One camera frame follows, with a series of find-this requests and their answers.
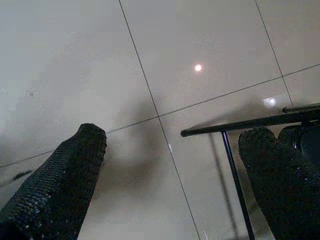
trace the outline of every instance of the black metal frame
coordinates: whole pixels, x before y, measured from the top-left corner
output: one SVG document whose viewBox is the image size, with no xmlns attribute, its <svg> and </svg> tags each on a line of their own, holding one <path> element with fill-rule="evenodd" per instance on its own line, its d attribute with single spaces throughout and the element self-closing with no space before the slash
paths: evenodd
<svg viewBox="0 0 320 240">
<path fill-rule="evenodd" d="M 225 151 L 226 151 L 229 165 L 231 168 L 236 192 L 237 192 L 237 195 L 238 195 L 238 198 L 240 201 L 242 214 L 244 217 L 246 229 L 248 231 L 248 236 L 249 236 L 250 240 L 254 240 L 255 236 L 254 236 L 254 232 L 253 232 L 253 229 L 251 226 L 245 198 L 244 198 L 244 195 L 242 192 L 242 188 L 241 188 L 241 184 L 239 181 L 236 165 L 235 165 L 234 158 L 232 155 L 232 150 L 231 150 L 231 147 L 229 144 L 227 131 L 320 120 L 319 105 L 317 107 L 313 107 L 311 109 L 306 109 L 306 107 L 284 108 L 283 111 L 284 112 L 291 112 L 291 113 L 268 116 L 268 117 L 263 117 L 263 118 L 256 118 L 256 119 L 246 120 L 246 121 L 227 123 L 227 124 L 222 124 L 222 125 L 202 127 L 202 128 L 197 128 L 197 129 L 185 129 L 185 130 L 181 131 L 182 137 L 221 132 L 223 142 L 224 142 Z"/>
</svg>

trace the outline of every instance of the glossy floor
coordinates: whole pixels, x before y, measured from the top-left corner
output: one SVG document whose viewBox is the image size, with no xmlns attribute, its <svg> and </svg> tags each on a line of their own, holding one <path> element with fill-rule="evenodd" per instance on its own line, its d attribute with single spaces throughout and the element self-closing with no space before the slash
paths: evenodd
<svg viewBox="0 0 320 240">
<path fill-rule="evenodd" d="M 247 239 L 219 134 L 320 102 L 320 2 L 7 1 L 0 208 L 81 123 L 108 133 L 79 239 Z M 229 137 L 255 236 L 273 235 Z"/>
</svg>

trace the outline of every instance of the black textured fabric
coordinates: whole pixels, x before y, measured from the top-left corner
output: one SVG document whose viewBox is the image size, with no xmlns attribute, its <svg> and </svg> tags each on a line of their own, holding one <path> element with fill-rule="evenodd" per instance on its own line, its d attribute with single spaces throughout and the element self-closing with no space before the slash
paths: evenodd
<svg viewBox="0 0 320 240">
<path fill-rule="evenodd" d="M 320 173 L 267 128 L 242 133 L 239 153 L 276 239 L 320 239 Z"/>
<path fill-rule="evenodd" d="M 21 185 L 0 212 L 28 239 L 77 239 L 106 151 L 106 133 L 82 124 Z"/>
</svg>

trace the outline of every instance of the floor tile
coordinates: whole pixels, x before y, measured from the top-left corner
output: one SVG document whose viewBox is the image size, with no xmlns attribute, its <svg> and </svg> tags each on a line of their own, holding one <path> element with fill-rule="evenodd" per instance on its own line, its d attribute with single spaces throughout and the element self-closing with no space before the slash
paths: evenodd
<svg viewBox="0 0 320 240">
<path fill-rule="evenodd" d="M 115 131 L 107 144 L 79 240 L 197 240 L 159 120 Z"/>
<path fill-rule="evenodd" d="M 160 115 L 280 76 L 254 0 L 121 2 Z"/>
<path fill-rule="evenodd" d="M 294 106 L 320 103 L 320 66 L 284 77 Z"/>
<path fill-rule="evenodd" d="M 282 78 L 160 117 L 201 239 L 238 239 L 247 235 L 240 203 L 220 133 L 182 138 L 180 131 L 271 116 L 290 107 Z M 233 154 L 239 133 L 230 132 Z M 241 160 L 235 162 L 253 229 L 272 239 L 257 207 Z"/>
<path fill-rule="evenodd" d="M 8 1 L 0 16 L 2 164 L 85 122 L 108 131 L 156 116 L 117 0 Z"/>
<path fill-rule="evenodd" d="M 257 2 L 284 75 L 320 64 L 320 1 Z"/>
<path fill-rule="evenodd" d="M 7 167 L 0 167 L 0 209 L 4 207 L 26 178 L 30 176 L 30 173 L 18 178 L 17 180 L 13 180 L 13 178 L 20 173 L 29 171 L 33 172 L 40 167 L 51 154 L 52 152 L 30 158 Z"/>
</svg>

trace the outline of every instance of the metal leg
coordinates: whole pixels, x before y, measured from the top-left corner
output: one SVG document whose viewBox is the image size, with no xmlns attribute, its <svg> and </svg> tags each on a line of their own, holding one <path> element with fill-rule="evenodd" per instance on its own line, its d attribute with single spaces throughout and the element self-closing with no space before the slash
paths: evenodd
<svg viewBox="0 0 320 240">
<path fill-rule="evenodd" d="M 235 184 L 235 188 L 236 188 L 236 193 L 238 194 L 238 198 L 239 198 L 239 201 L 240 201 L 240 205 L 241 205 L 242 214 L 243 214 L 243 217 L 244 217 L 246 229 L 248 231 L 248 236 L 249 236 L 250 240 L 254 240 L 255 239 L 255 235 L 254 235 L 254 232 L 253 232 L 252 227 L 251 227 L 248 210 L 247 210 L 246 202 L 245 202 L 244 195 L 243 195 L 243 192 L 242 192 L 242 189 L 241 189 L 241 185 L 240 185 L 237 169 L 236 169 L 236 166 L 235 166 L 234 158 L 232 156 L 232 151 L 231 151 L 231 148 L 230 148 L 228 135 L 227 135 L 227 133 L 225 131 L 222 131 L 221 134 L 222 134 L 222 138 L 223 138 L 225 151 L 226 151 L 226 154 L 228 156 L 228 160 L 229 160 L 229 164 L 230 164 L 230 168 L 231 168 L 231 172 L 232 172 L 232 176 L 233 176 L 233 180 L 234 180 L 234 184 Z"/>
</svg>

